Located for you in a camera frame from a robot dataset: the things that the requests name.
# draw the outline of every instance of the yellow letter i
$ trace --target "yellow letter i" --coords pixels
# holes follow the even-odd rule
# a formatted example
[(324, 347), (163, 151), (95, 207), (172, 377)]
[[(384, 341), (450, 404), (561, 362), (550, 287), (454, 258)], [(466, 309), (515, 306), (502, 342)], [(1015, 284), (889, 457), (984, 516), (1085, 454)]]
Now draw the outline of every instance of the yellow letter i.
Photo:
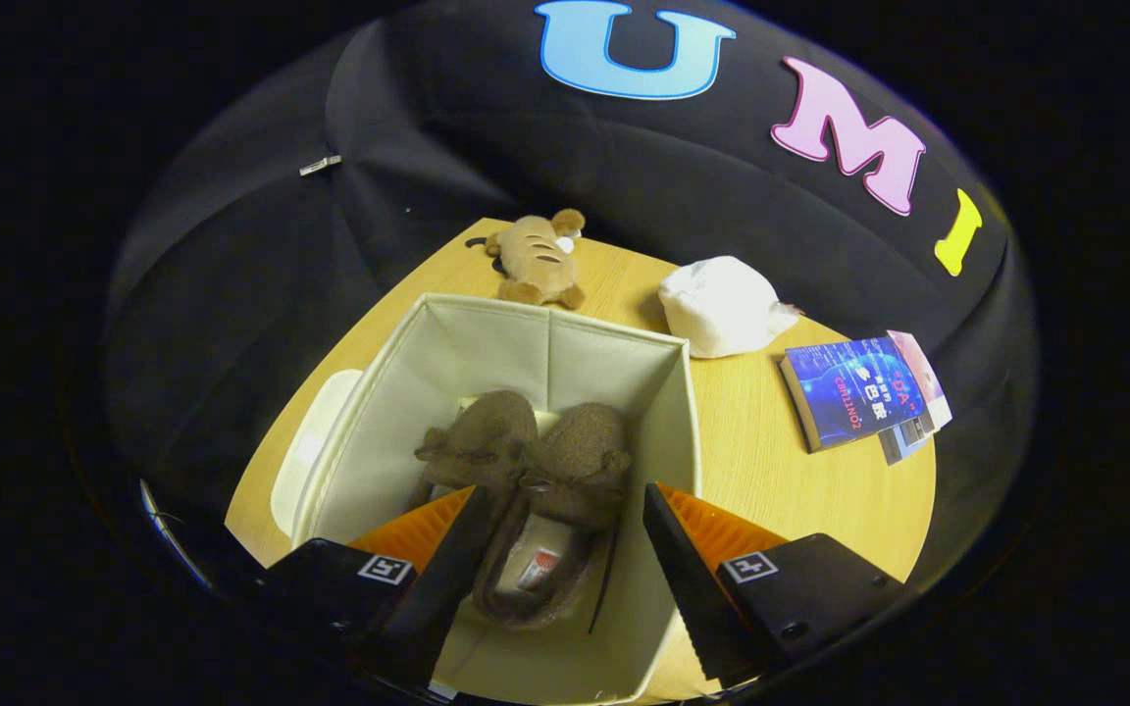
[(971, 246), (974, 232), (983, 225), (983, 219), (979, 216), (979, 209), (974, 207), (974, 201), (958, 190), (958, 218), (954, 220), (954, 227), (949, 228), (949, 234), (945, 241), (936, 242), (936, 258), (950, 276), (958, 277), (962, 273), (962, 259), (965, 251)]

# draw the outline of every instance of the stuffed toy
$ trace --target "stuffed toy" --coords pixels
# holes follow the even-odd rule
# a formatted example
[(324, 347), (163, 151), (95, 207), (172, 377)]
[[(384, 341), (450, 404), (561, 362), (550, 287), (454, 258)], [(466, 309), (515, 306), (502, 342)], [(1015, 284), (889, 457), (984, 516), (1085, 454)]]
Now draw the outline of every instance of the stuffed toy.
[(565, 308), (579, 308), (583, 290), (570, 251), (571, 238), (580, 237), (584, 223), (577, 210), (565, 209), (550, 220), (525, 216), (506, 232), (488, 236), (487, 254), (499, 258), (508, 276), (499, 285), (499, 299), (534, 305), (558, 300)]

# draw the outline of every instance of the storage box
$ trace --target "storage box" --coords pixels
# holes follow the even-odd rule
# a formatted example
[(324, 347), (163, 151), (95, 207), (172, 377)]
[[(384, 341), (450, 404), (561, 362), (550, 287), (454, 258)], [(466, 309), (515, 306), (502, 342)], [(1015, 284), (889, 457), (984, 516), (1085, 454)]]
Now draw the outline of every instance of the storage box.
[(435, 682), (514, 703), (619, 703), (642, 694), (676, 607), (642, 526), (651, 481), (698, 494), (699, 439), (687, 341), (558, 308), (423, 295), (360, 375), (302, 483), (292, 544), (350, 541), (402, 514), (423, 463), (412, 451), (476, 394), (515, 390), (551, 419), (582, 402), (618, 408), (634, 462), (614, 573), (568, 617), (533, 631), (458, 611)]

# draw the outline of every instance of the white tissue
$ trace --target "white tissue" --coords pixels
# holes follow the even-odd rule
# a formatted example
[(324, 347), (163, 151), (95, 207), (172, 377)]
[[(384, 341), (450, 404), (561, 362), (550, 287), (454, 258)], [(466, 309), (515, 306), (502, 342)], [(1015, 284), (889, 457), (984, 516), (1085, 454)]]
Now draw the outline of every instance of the white tissue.
[(673, 270), (658, 294), (669, 331), (690, 341), (694, 358), (762, 350), (799, 319), (770, 280), (730, 255)]

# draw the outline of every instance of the label inside slipper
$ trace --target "label inside slipper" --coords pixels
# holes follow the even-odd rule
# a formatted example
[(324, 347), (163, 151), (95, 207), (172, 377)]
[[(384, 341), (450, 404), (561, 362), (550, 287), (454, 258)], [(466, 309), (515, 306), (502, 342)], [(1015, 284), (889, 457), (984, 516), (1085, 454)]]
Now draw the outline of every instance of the label inside slipper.
[(534, 558), (530, 559), (530, 564), (525, 566), (524, 572), (521, 572), (521, 577), (516, 579), (516, 587), (520, 591), (537, 590), (551, 575), (553, 568), (556, 568), (556, 564), (560, 563), (560, 558), (559, 554), (539, 547), (539, 550), (534, 551)]

